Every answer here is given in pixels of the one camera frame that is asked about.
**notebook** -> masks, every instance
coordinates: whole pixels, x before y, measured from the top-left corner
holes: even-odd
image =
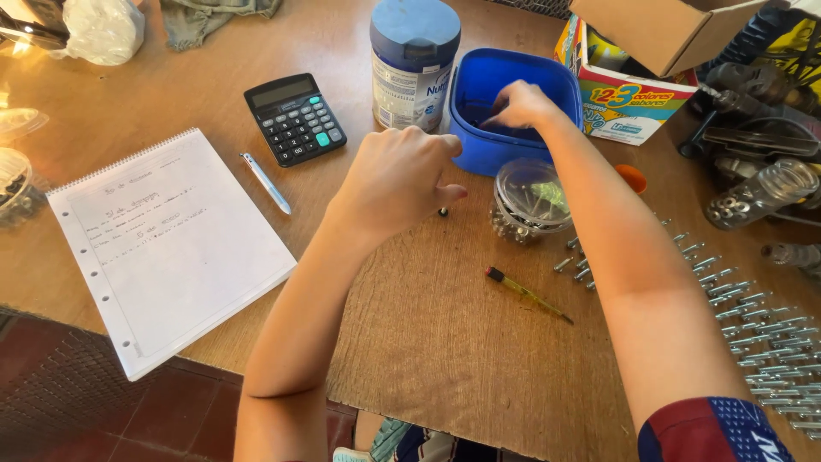
[[[196,128],[47,196],[131,381],[296,266]]]

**spiral binding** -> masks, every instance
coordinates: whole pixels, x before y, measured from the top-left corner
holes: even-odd
[[[179,135],[172,136],[172,137],[168,138],[165,141],[160,141],[156,145],[149,146],[149,147],[141,150],[140,152],[136,152],[132,155],[129,155],[125,159],[120,159],[120,160],[118,160],[117,162],[115,162],[113,164],[106,165],[105,167],[102,167],[100,170],[95,170],[95,171],[89,173],[88,175],[85,175],[83,178],[78,178],[78,179],[74,180],[73,182],[69,182],[69,183],[66,183],[66,184],[64,184],[60,187],[55,187],[54,189],[46,191],[46,196],[51,196],[53,194],[57,194],[60,191],[66,190],[70,187],[73,187],[77,184],[80,184],[80,183],[82,183],[82,182],[84,182],[88,179],[96,177],[97,175],[99,175],[101,173],[104,173],[104,172],[107,172],[108,170],[114,169],[115,167],[119,167],[120,165],[131,162],[132,160],[137,159],[138,157],[141,157],[143,155],[146,155],[146,154],[148,154],[149,152],[151,152],[153,150],[161,148],[161,147],[167,145],[168,143],[170,143],[172,141],[179,140],[180,138],[182,138],[184,136],[190,135],[191,133],[195,133],[195,132],[198,132],[198,131],[199,131],[199,128],[193,128],[193,127],[189,128],[188,130],[185,130],[183,133],[180,133]]]

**cardboard box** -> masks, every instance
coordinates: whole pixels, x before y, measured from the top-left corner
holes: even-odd
[[[715,58],[766,0],[573,0],[570,9],[655,75]]]
[[[629,76],[588,64],[587,25],[572,15],[554,59],[579,79],[585,133],[638,146],[699,89],[689,69],[664,80]]]

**calculator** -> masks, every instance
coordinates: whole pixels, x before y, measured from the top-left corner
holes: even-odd
[[[301,164],[348,141],[310,74],[270,81],[244,95],[281,167]]]

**pen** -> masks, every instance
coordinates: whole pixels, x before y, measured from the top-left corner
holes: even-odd
[[[280,209],[287,214],[291,214],[291,206],[285,202],[285,197],[282,197],[282,194],[277,191],[277,188],[273,185],[271,180],[268,179],[268,176],[265,175],[265,172],[259,167],[259,164],[256,163],[253,157],[250,154],[240,154],[242,159],[245,159],[245,162],[251,168],[251,172],[254,172],[254,175],[257,177],[259,182],[262,183],[262,186],[268,191],[268,194],[271,195],[273,201],[277,203]]]
[[[524,287],[520,286],[519,284],[517,284],[517,283],[511,281],[510,279],[508,279],[507,276],[505,276],[505,274],[502,273],[500,270],[497,270],[496,268],[493,268],[492,266],[488,266],[488,269],[485,270],[484,273],[490,279],[492,279],[496,282],[501,282],[502,284],[506,285],[508,288],[518,292],[520,295],[523,295],[523,296],[533,300],[534,302],[538,303],[539,305],[541,305],[543,307],[546,307],[548,310],[550,310],[551,312],[561,316],[562,319],[569,322],[571,324],[571,326],[573,326],[573,320],[570,317],[568,317],[563,312],[560,312],[555,307],[552,307],[552,306],[548,305],[547,302],[545,302],[544,300],[542,300],[539,297],[536,297],[536,295],[533,294],[532,292],[530,292],[528,289],[525,289]]]

